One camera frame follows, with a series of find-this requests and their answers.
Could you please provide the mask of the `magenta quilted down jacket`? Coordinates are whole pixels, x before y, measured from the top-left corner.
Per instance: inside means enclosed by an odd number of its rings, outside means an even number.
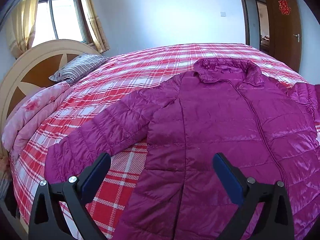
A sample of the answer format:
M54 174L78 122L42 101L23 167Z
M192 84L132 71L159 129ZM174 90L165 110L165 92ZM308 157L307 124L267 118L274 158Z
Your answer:
M223 153L260 183L285 184L295 239L303 239L319 215L317 123L319 85L287 88L251 61L200 59L50 146L44 176L64 182L101 153L146 139L145 165L113 238L215 239L236 210L212 168Z

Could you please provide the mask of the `pink floral folded quilt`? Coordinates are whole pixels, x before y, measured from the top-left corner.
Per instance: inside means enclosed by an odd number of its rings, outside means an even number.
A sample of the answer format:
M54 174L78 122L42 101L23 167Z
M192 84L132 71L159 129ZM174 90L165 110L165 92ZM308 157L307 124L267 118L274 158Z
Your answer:
M28 100L19 103L3 129L2 144L16 162L40 124L52 115L71 94L73 88L65 81L42 88Z

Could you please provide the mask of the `beige brown wooden headboard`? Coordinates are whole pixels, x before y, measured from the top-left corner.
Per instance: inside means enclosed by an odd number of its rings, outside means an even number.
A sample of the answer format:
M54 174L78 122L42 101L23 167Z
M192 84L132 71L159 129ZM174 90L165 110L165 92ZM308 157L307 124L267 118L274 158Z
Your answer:
M1 83L1 158L11 161L9 152L2 144L3 129L9 115L19 103L28 100L40 89L57 84L50 81L48 77L67 64L68 60L84 53L97 54L97 51L77 41L53 40L31 48L15 61ZM39 128L43 127L51 116L44 120Z

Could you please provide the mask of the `striped grey pillow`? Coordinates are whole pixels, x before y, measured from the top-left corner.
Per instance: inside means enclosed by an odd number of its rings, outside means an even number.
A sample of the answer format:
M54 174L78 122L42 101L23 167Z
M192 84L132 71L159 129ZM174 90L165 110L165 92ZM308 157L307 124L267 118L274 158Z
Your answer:
M84 53L65 64L53 75L48 77L48 79L53 82L66 81L71 85L78 82L80 79L85 77L90 72L96 70L101 65L107 63L109 60L109 57Z

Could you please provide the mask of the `red white plaid bedsheet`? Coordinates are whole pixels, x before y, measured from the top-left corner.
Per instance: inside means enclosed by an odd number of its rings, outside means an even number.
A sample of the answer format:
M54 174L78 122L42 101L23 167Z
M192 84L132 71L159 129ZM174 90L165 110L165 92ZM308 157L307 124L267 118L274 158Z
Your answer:
M278 80L287 88L307 83L286 64L244 44L179 44L114 56L74 86L63 107L39 128L12 166L15 196L24 222L30 220L39 182L46 179L44 170L50 146L58 144L126 95L157 87L175 75L192 71L198 60L208 58L251 61L263 75ZM113 234L142 173L147 153L148 143L143 139L111 155L111 170L93 202L87 206L107 239L114 239Z

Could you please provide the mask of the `yellow curtain right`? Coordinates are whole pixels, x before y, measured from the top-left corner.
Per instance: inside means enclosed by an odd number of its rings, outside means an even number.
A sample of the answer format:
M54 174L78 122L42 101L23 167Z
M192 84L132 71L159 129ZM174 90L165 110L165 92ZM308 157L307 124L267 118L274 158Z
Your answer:
M95 11L92 0L81 0L85 19L88 25L92 41L99 53L104 53L110 49L108 40L105 36L100 19Z

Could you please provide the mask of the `yellow curtain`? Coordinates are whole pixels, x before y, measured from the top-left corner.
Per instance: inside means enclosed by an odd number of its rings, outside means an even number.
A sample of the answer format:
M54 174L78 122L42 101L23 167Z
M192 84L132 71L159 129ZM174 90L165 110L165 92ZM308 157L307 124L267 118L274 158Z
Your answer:
M92 0L81 0L85 19L88 25L92 41L99 53L104 53L110 49L108 40L105 36L100 19L95 11Z
M38 3L39 0L20 0L5 24L7 45L16 59L33 45Z

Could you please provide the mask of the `brown wooden door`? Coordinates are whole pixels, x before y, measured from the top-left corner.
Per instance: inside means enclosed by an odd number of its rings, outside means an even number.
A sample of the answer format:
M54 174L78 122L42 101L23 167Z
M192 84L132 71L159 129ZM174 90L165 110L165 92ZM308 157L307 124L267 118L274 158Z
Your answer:
M302 52L301 22L297 0L287 0L291 12L282 15L279 0L265 0L268 11L270 46L269 54L299 72ZM294 34L300 34L300 42Z

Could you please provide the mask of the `yellow curtain left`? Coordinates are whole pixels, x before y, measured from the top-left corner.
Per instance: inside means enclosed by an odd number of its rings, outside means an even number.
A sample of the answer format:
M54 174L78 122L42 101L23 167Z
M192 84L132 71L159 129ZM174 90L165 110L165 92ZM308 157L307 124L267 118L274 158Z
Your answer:
M20 0L5 24L7 45L16 59L33 45L38 3L39 0Z

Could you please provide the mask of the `red paper door decoration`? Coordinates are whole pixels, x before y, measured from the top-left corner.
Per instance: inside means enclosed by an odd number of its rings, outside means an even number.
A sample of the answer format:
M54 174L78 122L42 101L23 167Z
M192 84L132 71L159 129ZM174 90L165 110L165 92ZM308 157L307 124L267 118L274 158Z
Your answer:
M289 15L291 12L291 8L288 5L287 0L279 0L279 10L282 15Z

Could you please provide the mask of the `window with grey frame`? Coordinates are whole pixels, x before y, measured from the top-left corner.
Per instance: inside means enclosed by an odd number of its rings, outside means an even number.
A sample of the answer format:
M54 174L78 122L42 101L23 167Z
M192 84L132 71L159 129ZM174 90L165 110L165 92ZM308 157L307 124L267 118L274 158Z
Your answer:
M52 40L89 44L79 0L39 0L33 47Z

